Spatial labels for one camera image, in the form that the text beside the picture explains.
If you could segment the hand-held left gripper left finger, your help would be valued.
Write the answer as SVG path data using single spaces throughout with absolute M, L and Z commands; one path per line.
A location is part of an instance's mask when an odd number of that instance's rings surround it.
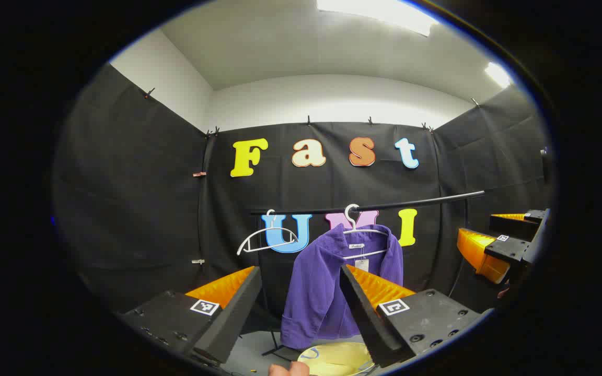
M 220 366 L 231 355 L 260 290 L 260 268 L 251 266 L 190 292 L 167 290 L 119 317 L 174 356 Z

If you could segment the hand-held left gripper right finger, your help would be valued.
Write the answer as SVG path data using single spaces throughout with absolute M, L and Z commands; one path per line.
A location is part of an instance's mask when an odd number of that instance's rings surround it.
M 413 292 L 344 265 L 340 286 L 371 359 L 406 366 L 454 344 L 492 313 L 478 313 L 435 289 Z

